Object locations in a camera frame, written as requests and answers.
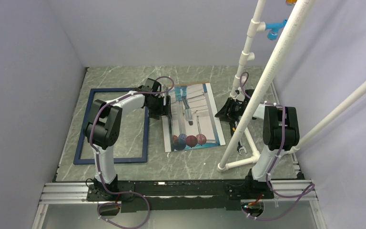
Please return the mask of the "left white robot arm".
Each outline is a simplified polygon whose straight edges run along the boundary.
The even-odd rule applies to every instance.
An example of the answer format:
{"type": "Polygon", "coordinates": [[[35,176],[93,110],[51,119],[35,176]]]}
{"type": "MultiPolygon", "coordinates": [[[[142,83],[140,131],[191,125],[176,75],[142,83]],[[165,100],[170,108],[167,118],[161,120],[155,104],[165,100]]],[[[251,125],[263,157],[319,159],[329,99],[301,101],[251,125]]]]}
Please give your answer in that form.
{"type": "Polygon", "coordinates": [[[140,108],[147,108],[152,119],[172,117],[171,98],[167,93],[173,86],[164,91],[159,80],[148,78],[144,85],[119,98],[92,103],[82,130],[94,153],[96,174],[93,182],[105,200],[114,199],[119,191],[112,149],[119,137],[122,118],[140,108]]]}

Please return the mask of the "blue picture frame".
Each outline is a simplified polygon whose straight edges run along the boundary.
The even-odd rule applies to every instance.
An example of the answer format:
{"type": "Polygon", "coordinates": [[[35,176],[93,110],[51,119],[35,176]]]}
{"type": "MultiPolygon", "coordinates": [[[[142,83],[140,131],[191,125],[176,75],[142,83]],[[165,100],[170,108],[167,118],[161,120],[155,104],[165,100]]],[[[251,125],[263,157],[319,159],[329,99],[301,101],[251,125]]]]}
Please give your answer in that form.
{"type": "MultiPolygon", "coordinates": [[[[93,103],[95,93],[121,93],[121,92],[129,92],[134,90],[134,88],[93,88],[90,90],[89,98],[87,101],[87,106],[81,126],[81,132],[77,143],[77,148],[75,152],[75,156],[73,159],[74,165],[94,165],[94,159],[82,159],[82,148],[83,142],[86,139],[86,135],[84,132],[84,128],[89,119],[89,114],[91,110],[91,106],[93,103]]],[[[143,119],[143,141],[142,141],[142,156],[141,157],[125,157],[125,158],[114,158],[114,164],[135,164],[135,163],[146,163],[148,161],[148,143],[149,143],[149,110],[145,108],[144,110],[144,119],[143,119]]]]}

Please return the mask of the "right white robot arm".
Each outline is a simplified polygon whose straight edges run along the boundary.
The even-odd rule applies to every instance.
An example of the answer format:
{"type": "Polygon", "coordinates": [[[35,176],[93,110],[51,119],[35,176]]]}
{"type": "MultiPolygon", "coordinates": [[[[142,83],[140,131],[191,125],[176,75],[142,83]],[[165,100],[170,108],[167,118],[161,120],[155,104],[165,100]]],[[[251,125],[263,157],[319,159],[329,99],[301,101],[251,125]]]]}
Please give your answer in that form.
{"type": "MultiPolygon", "coordinates": [[[[237,130],[240,118],[250,103],[249,98],[237,100],[229,98],[223,107],[215,115],[221,121],[228,122],[231,134],[237,130]]],[[[249,198],[255,198],[262,192],[260,182],[271,185],[271,175],[284,153],[288,152],[300,140],[297,110],[292,106],[282,106],[269,102],[262,102],[256,111],[256,118],[262,118],[262,138],[264,147],[257,155],[258,160],[250,169],[250,177],[253,180],[244,184],[244,193],[249,198]]]]}

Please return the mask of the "photo of woman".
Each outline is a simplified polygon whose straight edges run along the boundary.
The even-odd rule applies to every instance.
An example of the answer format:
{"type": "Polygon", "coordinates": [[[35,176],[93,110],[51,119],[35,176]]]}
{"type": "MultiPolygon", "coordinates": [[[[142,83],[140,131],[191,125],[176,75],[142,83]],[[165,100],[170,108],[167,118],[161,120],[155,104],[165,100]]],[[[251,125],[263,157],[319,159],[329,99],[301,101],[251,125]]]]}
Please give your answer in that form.
{"type": "Polygon", "coordinates": [[[172,119],[162,118],[166,153],[226,144],[210,83],[173,87],[172,119]]]}

